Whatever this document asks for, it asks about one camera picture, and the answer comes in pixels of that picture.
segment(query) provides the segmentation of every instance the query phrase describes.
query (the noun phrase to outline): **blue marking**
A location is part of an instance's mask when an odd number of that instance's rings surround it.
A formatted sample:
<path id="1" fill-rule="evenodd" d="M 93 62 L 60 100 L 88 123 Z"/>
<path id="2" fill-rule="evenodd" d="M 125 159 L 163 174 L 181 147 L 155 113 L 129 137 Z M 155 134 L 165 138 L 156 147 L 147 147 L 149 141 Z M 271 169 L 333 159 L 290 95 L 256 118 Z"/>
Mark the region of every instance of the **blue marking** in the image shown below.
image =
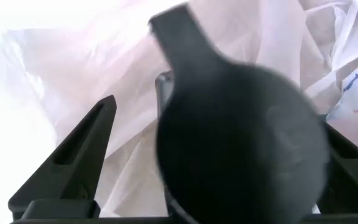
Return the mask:
<path id="1" fill-rule="evenodd" d="M 345 93 L 347 90 L 350 90 L 352 87 L 354 81 L 358 79 L 358 74 L 356 73 L 355 77 L 352 79 L 352 81 L 343 89 L 343 92 Z"/>

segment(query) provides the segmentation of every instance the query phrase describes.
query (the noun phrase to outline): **black plastic object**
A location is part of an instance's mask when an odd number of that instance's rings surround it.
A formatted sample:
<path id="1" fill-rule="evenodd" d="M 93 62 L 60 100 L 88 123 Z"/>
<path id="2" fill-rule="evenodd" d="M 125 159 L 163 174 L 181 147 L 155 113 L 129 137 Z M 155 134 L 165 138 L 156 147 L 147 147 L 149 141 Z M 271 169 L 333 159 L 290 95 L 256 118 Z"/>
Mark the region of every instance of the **black plastic object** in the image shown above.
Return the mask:
<path id="1" fill-rule="evenodd" d="M 309 214 L 324 188 L 329 146 L 304 97 L 273 72 L 223 59 L 186 6 L 151 25 L 175 74 L 157 158 L 181 217 L 291 224 Z"/>
<path id="2" fill-rule="evenodd" d="M 100 209 L 93 199 L 116 109 L 113 96 L 91 109 L 9 200 L 14 220 L 23 214 L 24 218 L 98 217 Z M 44 216 L 39 217 L 37 210 Z"/>
<path id="3" fill-rule="evenodd" d="M 173 82 L 170 78 L 172 73 L 167 77 L 160 77 L 156 80 L 156 88 L 158 91 L 159 105 L 164 109 L 164 104 L 170 97 L 170 90 Z M 263 93 L 266 89 L 258 89 L 257 91 Z M 83 164 L 88 167 L 101 167 L 102 159 L 94 159 L 95 157 L 88 156 L 88 150 L 91 149 L 95 154 L 104 155 L 106 150 L 109 133 L 114 119 L 115 103 L 111 97 L 106 98 L 98 103 L 92 109 L 86 118 L 75 128 L 75 130 L 67 137 L 64 142 L 77 142 L 78 144 L 67 144 L 66 146 L 79 147 L 65 147 L 69 151 L 77 152 L 75 156 L 72 153 L 57 153 L 64 155 L 57 159 L 57 165 L 51 162 L 49 157 L 47 161 L 40 167 L 39 170 L 28 180 L 25 185 L 28 191 L 21 189 L 15 194 L 15 198 L 10 201 L 10 208 L 16 216 L 16 224 L 176 224 L 183 223 L 182 219 L 177 219 L 175 216 L 170 217 L 153 217 L 153 218 L 93 218 L 99 212 L 99 207 L 93 201 L 94 189 L 96 188 L 100 169 L 94 169 L 93 175 L 86 175 Z M 330 151 L 332 154 L 331 168 L 333 172 L 330 176 L 329 185 L 326 193 L 323 194 L 319 207 L 322 215 L 308 215 L 301 220 L 300 224 L 322 224 L 322 223 L 340 223 L 340 224 L 358 224 L 358 148 L 349 142 L 345 137 L 340 135 L 333 128 L 328 126 L 325 122 L 325 131 L 328 134 L 330 143 Z M 59 146 L 57 151 L 65 151 Z M 40 180 L 45 179 L 45 183 L 51 184 L 63 182 L 63 184 L 51 186 L 50 188 L 39 185 Z M 78 180 L 84 181 L 84 186 L 89 191 L 78 190 L 78 187 L 72 187 L 73 183 L 78 183 Z M 30 183 L 34 182 L 35 186 L 29 187 Z M 211 211 L 209 219 L 214 220 L 218 214 Z M 232 217 L 227 218 L 226 223 L 231 223 Z"/>
<path id="4" fill-rule="evenodd" d="M 318 203 L 322 213 L 358 213 L 358 147 L 329 124 L 331 177 Z"/>

